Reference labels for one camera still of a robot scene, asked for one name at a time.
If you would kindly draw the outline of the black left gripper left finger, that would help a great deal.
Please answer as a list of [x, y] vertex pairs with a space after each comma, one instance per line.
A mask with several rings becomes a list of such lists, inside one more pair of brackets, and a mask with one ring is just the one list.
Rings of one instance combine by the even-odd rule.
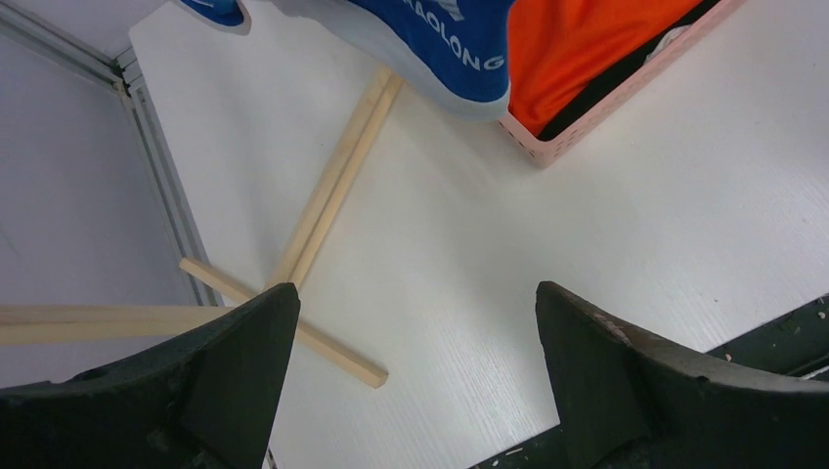
[[300, 313], [281, 283], [62, 383], [1, 392], [5, 468], [259, 468]]

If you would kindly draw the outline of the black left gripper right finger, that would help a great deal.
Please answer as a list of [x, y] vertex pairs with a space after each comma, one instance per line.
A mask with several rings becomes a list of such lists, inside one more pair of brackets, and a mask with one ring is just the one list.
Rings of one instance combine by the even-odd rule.
[[828, 386], [715, 358], [544, 281], [536, 318], [573, 468], [824, 468]]

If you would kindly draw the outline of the blue white-lettered underwear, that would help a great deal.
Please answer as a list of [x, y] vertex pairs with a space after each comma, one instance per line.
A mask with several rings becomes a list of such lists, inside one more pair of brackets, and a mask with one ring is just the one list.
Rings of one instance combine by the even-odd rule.
[[492, 122], [510, 96], [510, 1], [277, 1], [388, 66], [450, 114]]

